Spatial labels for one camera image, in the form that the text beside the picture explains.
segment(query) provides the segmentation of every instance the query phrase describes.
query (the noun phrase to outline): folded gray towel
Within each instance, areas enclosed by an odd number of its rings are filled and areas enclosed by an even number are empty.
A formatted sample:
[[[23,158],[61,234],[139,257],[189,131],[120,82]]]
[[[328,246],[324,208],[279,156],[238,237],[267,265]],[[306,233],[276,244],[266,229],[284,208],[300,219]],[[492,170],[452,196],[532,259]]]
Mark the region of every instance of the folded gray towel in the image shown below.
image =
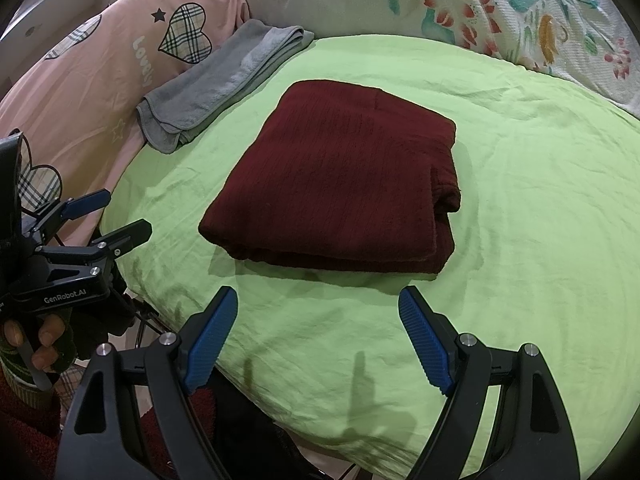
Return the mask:
[[[161,153],[173,153],[313,38],[301,27],[268,27],[249,20],[220,49],[144,96],[137,110],[146,140]]]

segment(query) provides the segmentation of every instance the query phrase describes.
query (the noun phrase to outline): metal screw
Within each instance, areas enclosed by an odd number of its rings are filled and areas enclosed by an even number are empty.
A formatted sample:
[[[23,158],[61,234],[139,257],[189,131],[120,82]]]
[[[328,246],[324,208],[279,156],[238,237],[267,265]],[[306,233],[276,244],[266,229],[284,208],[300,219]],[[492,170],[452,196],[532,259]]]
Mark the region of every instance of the metal screw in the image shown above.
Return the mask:
[[[98,348],[95,349],[95,353],[104,357],[105,355],[109,355],[113,350],[113,346],[109,343],[101,343],[98,345]]]
[[[535,357],[540,353],[540,349],[533,343],[527,343],[526,345],[524,345],[524,353],[530,355],[531,357]]]
[[[460,334],[460,342],[464,346],[475,346],[475,344],[478,342],[478,339],[476,339],[476,336],[474,336],[473,334]]]
[[[178,336],[173,332],[167,332],[166,334],[162,334],[159,338],[160,344],[164,346],[169,346],[175,343],[178,339]]]

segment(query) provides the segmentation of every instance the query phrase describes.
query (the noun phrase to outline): human hand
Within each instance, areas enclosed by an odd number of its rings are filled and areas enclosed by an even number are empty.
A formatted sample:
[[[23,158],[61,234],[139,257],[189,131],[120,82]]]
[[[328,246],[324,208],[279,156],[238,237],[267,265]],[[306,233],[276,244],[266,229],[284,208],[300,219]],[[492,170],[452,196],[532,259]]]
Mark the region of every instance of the human hand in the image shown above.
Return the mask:
[[[3,327],[4,338],[14,347],[24,343],[24,331],[17,321],[9,320]],[[38,339],[42,345],[31,357],[31,363],[37,370],[50,371],[50,367],[59,359],[53,344],[65,333],[65,322],[56,314],[49,314],[38,330]]]

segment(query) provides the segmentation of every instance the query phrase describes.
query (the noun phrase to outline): green bed sheet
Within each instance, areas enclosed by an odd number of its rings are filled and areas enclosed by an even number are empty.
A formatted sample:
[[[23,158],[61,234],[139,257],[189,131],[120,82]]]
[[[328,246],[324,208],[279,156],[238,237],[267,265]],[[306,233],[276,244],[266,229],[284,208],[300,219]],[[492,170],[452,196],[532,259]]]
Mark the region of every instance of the green bed sheet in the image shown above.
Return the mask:
[[[437,279],[238,262],[198,235],[280,96],[313,78],[376,86],[456,122],[462,208]],[[177,327],[234,287],[223,372],[284,427],[389,480],[408,473],[444,405],[398,318],[405,285],[487,345],[540,346],[583,478],[640,402],[640,123],[570,82],[428,40],[319,40],[193,144],[146,147],[102,228],[139,218],[154,234],[120,260],[130,288]],[[481,462],[496,389],[465,473]]]

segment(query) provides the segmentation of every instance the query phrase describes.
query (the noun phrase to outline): pink pillowcase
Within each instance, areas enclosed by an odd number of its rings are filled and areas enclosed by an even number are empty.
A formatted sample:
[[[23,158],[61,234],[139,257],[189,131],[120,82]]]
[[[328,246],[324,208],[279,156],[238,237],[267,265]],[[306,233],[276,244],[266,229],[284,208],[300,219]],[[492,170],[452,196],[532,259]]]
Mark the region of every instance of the pink pillowcase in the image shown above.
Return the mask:
[[[33,165],[62,176],[62,199],[112,191],[144,139],[142,97],[220,47],[249,18],[245,0],[118,0],[36,63],[0,103],[0,138],[23,131]],[[101,212],[60,235],[84,245]]]

